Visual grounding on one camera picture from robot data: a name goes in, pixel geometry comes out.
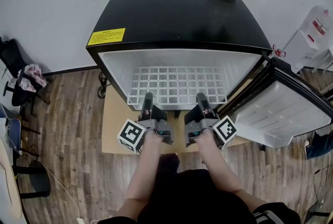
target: black cable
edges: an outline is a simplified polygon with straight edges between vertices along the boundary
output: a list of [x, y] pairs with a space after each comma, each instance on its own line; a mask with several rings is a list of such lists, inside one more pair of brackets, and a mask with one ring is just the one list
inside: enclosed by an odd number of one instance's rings
[[39, 155], [40, 151], [39, 151], [38, 146], [36, 144], [32, 144], [29, 148], [30, 148], [30, 152], [34, 151], [35, 154]]
[[[24, 141], [22, 138], [21, 138], [21, 141], [24, 143], [25, 145], [25, 149], [29, 150], [29, 147], [28, 147], [28, 144], [26, 141]], [[22, 158], [24, 157], [24, 160], [27, 161], [27, 155], [24, 155], [22, 154]]]
[[105, 99], [106, 88], [111, 84], [107, 84], [107, 78], [104, 76], [102, 72], [100, 72], [98, 80], [100, 81], [100, 87], [98, 88], [97, 96], [100, 99]]
[[317, 201], [319, 201], [319, 199], [318, 199], [318, 195], [317, 195], [317, 192], [316, 192], [316, 185], [314, 184], [314, 176], [315, 176], [317, 173], [319, 173], [321, 170], [327, 169], [327, 168], [329, 168], [330, 166], [333, 166], [333, 164], [330, 164], [330, 165], [327, 166], [327, 167], [321, 168], [321, 169], [317, 170], [317, 171], [313, 174], [313, 189], [314, 189], [314, 194], [316, 195]]

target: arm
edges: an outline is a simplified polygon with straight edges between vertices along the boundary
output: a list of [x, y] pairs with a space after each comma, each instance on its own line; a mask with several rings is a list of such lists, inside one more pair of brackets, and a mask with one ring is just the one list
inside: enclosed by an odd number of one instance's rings
[[145, 135], [139, 164], [127, 189], [125, 202], [115, 216], [129, 217], [136, 220], [141, 210], [148, 203], [155, 183], [162, 139], [153, 130], [148, 131]]
[[265, 201], [248, 194], [242, 189], [240, 180], [225, 162], [220, 150], [217, 148], [211, 130], [204, 130], [203, 134], [195, 139], [195, 141], [198, 144], [200, 154], [207, 166], [208, 172], [219, 190], [231, 192], [240, 197], [251, 212], [259, 206], [266, 204]]

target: baseboard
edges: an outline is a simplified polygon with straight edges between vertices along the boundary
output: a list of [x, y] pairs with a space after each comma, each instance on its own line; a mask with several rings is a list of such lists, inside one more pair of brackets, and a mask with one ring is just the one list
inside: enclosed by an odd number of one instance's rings
[[87, 67], [80, 67], [80, 68], [62, 70], [62, 71], [57, 71], [57, 72], [47, 72], [47, 73], [43, 73], [43, 75], [46, 77], [46, 76], [52, 76], [52, 75], [57, 75], [57, 74], [63, 74], [63, 73], [83, 72], [83, 71], [96, 70], [96, 69], [98, 69], [98, 66], [94, 65], [94, 66], [87, 66]]

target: desk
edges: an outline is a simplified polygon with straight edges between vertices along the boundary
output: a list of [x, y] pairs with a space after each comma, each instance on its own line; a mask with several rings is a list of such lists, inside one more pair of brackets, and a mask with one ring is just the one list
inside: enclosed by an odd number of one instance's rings
[[[22, 217], [22, 206], [21, 206], [21, 199], [20, 194], [16, 185], [14, 172], [12, 170], [12, 159], [10, 160], [7, 155], [7, 147], [4, 144], [4, 141], [0, 139], [0, 169], [3, 168], [5, 171], [5, 177], [1, 177], [0, 184], [2, 187], [2, 191], [8, 190], [10, 200], [6, 201], [7, 207], [4, 210], [8, 210], [9, 213], [14, 218], [21, 218]], [[0, 202], [5, 202], [5, 198], [0, 195]]]
[[[172, 145], [165, 143], [162, 144], [161, 152], [163, 154], [198, 151], [197, 144], [192, 144], [188, 148], [185, 148], [184, 116], [186, 113], [187, 111], [182, 111], [178, 120], [176, 121], [174, 119], [174, 112], [168, 112], [168, 122], [171, 123], [173, 127], [174, 142]], [[119, 133], [126, 119], [129, 118], [132, 121], [137, 121], [139, 114], [139, 111], [132, 111], [129, 108], [126, 102], [120, 97], [120, 95], [111, 85], [107, 87], [104, 102], [102, 129], [103, 153], [134, 154], [132, 151], [119, 144], [117, 134]], [[246, 142], [249, 142], [249, 140], [237, 136], [228, 146], [234, 146]]]

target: wooden floor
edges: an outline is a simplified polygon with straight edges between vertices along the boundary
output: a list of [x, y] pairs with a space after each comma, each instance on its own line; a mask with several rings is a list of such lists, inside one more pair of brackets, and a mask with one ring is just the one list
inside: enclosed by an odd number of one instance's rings
[[[104, 101], [97, 97], [99, 71], [68, 73], [53, 77], [47, 86], [48, 106], [36, 100], [36, 117], [30, 127], [40, 136], [24, 132], [22, 139], [30, 150], [40, 153], [40, 160], [68, 189], [80, 208], [85, 223], [111, 217], [122, 205], [124, 193], [138, 162], [137, 155], [103, 154], [101, 128]], [[333, 74], [303, 78], [319, 89], [333, 82]], [[331, 127], [319, 131], [327, 133]], [[289, 146], [266, 152], [257, 143], [228, 147], [223, 156], [244, 184], [244, 189], [268, 202], [284, 202], [304, 219], [315, 199], [314, 172], [333, 163], [333, 151], [322, 157], [305, 160], [303, 142], [311, 134], [294, 138]], [[198, 153], [180, 155], [180, 170], [205, 168]], [[20, 165], [31, 161], [24, 155]], [[59, 184], [50, 176], [52, 192], [48, 198], [24, 200], [30, 223], [77, 223], [78, 211]], [[324, 199], [322, 211], [333, 210], [333, 167], [315, 176], [318, 198]], [[19, 176], [21, 192], [31, 190], [29, 177]], [[314, 219], [313, 223], [325, 223]]]

